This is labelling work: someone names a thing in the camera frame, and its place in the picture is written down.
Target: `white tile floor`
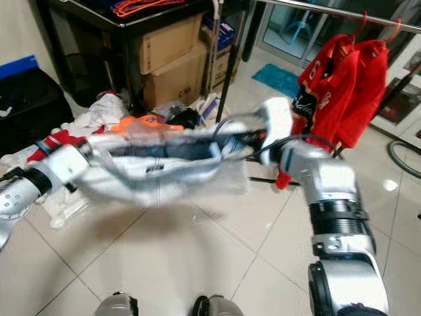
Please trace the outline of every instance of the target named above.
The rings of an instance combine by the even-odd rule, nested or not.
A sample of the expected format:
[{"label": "white tile floor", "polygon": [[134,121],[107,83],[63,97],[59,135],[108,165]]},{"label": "white tile floor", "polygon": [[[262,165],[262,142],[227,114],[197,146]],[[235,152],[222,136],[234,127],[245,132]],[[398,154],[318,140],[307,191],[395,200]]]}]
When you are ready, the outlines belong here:
[{"label": "white tile floor", "polygon": [[[300,71],[255,49],[231,89],[233,112],[279,95],[251,79],[266,63]],[[388,141],[369,128],[344,156],[372,218],[391,315],[419,315],[421,180],[394,165]],[[413,165],[420,162],[404,154]],[[392,182],[395,188],[385,186]],[[310,316],[307,266],[316,258],[302,190],[251,186],[246,196],[193,199],[154,211],[110,205],[62,232],[34,208],[0,255],[0,314],[92,315],[100,300],[125,290],[147,316],[185,316],[195,296],[213,293],[233,298],[245,315]]]}]

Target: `black suitcase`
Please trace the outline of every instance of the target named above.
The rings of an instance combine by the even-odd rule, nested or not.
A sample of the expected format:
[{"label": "black suitcase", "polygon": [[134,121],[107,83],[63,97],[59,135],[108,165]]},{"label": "black suitcase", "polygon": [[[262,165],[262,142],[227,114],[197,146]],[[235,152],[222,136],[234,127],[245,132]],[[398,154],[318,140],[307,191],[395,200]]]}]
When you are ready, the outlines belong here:
[{"label": "black suitcase", "polygon": [[15,153],[50,135],[53,128],[72,122],[73,115],[60,86],[33,68],[0,80],[0,157]]}]

